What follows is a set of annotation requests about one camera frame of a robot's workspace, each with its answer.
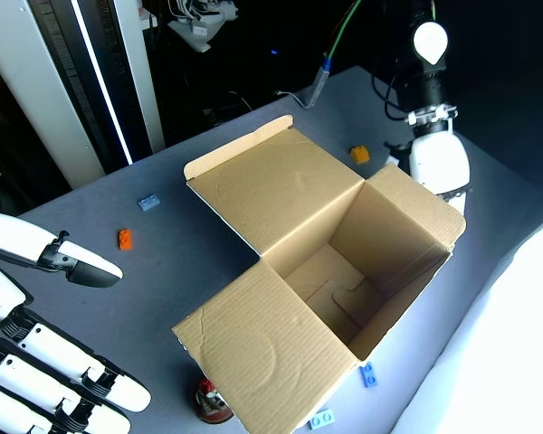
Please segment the red wire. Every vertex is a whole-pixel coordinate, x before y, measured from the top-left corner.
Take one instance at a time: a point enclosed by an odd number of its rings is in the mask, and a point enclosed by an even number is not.
[[[329,43],[329,49],[332,47],[332,44],[334,43],[334,39],[335,39],[335,36],[336,36],[336,31],[338,30],[338,28],[342,25],[342,23],[344,22],[344,20],[346,19],[346,16],[350,13],[350,11],[352,10],[352,6],[354,6],[354,3],[356,2],[356,0],[353,0],[352,3],[350,4],[350,7],[347,9],[347,11],[342,15],[342,18],[340,18],[340,21],[338,21],[338,24],[336,24],[336,27],[334,27],[334,30],[332,30],[332,35],[330,36],[330,43]]]

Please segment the gray table surface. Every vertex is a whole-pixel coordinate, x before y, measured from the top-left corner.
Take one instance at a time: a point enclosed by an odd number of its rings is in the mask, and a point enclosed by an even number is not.
[[[237,418],[220,426],[198,420],[190,394],[200,372],[171,327],[248,269],[256,255],[186,187],[186,162],[291,113],[295,126],[364,177],[385,162],[383,142],[411,138],[386,119],[370,76],[356,67],[331,78],[311,110],[280,99],[23,216],[117,263],[125,278],[113,288],[74,286],[62,275],[0,261],[33,295],[32,308],[97,353],[139,378],[152,402],[130,413],[132,432],[244,432]],[[464,140],[475,190],[467,202],[468,227],[453,258],[372,353],[378,385],[366,389],[353,372],[326,404],[337,422],[321,432],[386,433],[395,425],[495,264],[529,229],[532,188]],[[372,159],[355,166],[352,146]],[[142,212],[137,200],[156,194],[161,204]],[[134,232],[135,249],[117,248],[117,231]],[[300,429],[310,430],[307,426]]]

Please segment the green cable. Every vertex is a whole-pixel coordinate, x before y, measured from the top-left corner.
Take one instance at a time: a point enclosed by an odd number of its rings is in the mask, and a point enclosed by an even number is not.
[[[338,32],[338,36],[336,37],[336,41],[334,41],[334,44],[332,45],[332,49],[328,53],[328,59],[331,59],[334,55],[334,52],[336,51],[336,48],[338,47],[338,44],[340,42],[340,38],[342,37],[342,34],[344,33],[344,30],[346,30],[346,26],[348,25],[348,22],[350,21],[350,18],[352,18],[352,15],[356,12],[357,8],[360,6],[360,3],[362,3],[362,0],[357,0],[354,3],[354,6],[350,10],[350,13],[346,17],[346,20],[344,20],[344,23],[340,27],[340,31]]]

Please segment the brown shoe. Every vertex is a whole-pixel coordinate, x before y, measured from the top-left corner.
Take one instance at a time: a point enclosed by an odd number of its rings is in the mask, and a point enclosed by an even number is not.
[[[213,383],[206,378],[199,382],[194,404],[197,417],[203,422],[224,423],[233,417],[232,410],[224,402]]]

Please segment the open cardboard box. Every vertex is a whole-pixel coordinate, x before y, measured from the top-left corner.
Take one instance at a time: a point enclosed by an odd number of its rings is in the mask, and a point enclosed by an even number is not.
[[[396,167],[366,181],[291,126],[291,116],[275,119],[185,168],[261,256],[173,329],[251,433],[305,423],[366,362],[465,226]]]

